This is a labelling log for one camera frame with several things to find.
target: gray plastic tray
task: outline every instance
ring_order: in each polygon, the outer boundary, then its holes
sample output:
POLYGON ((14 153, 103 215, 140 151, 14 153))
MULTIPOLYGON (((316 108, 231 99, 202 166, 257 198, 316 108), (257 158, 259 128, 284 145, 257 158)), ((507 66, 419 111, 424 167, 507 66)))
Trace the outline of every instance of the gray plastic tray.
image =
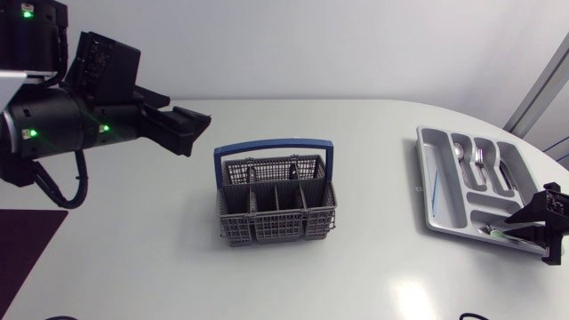
MULTIPOLYGON (((514 144, 424 126, 417 128, 417 137, 425 215, 430 229, 546 254, 538 245, 480 231, 486 224, 500 231, 513 228, 504 220, 528 204, 539 191, 514 144), (454 143, 460 143, 464 149, 461 161, 454 153, 454 143), (475 161, 476 148, 484 150, 483 172, 475 161)), ((525 225, 532 224, 516 224, 516 227, 525 225)))

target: fork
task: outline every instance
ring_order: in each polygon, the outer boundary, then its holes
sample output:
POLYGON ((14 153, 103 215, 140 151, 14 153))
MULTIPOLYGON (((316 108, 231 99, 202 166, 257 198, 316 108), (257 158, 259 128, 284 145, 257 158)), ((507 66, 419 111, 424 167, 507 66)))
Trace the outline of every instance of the fork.
POLYGON ((477 164, 478 170, 480 171, 480 176, 482 176, 482 181, 486 185, 486 177, 484 175, 484 150, 477 147, 477 152, 474 155, 474 161, 477 164))

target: white tabletop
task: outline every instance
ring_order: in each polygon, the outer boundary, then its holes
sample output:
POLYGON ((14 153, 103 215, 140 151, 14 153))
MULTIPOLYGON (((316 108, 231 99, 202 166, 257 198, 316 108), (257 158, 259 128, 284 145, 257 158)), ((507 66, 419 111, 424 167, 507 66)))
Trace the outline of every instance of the white tabletop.
MULTIPOLYGON (((64 221, 6 319, 566 318, 569 258, 551 267, 539 255, 430 231, 415 190, 415 129, 426 125, 513 141, 539 184, 556 181, 569 192, 569 173, 522 140, 404 101, 176 105, 212 115, 192 157, 149 140, 86 151, 89 196, 64 221), (333 141, 337 228, 321 241, 229 247, 219 237, 213 149, 289 137, 333 141)), ((43 161, 68 195, 76 187, 73 161, 43 161)), ((2 183, 1 200, 4 208, 55 207, 38 187, 2 183)))

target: dark purple surface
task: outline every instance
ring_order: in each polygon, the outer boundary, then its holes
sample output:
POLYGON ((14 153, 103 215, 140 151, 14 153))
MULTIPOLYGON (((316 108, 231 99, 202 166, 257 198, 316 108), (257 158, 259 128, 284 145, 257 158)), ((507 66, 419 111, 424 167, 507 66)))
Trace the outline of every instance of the dark purple surface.
POLYGON ((0 210, 0 318, 68 212, 0 210))

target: cutlery basket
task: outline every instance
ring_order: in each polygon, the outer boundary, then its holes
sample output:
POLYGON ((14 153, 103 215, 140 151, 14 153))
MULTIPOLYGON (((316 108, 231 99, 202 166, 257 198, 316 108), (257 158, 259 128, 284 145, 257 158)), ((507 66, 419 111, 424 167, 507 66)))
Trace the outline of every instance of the cutlery basket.
POLYGON ((216 148, 214 152, 221 236, 231 246, 253 241, 273 244, 324 239, 335 228, 332 184, 333 144, 329 140, 257 140, 216 148), (246 158, 221 162, 222 156, 267 148, 321 148, 315 156, 246 158))

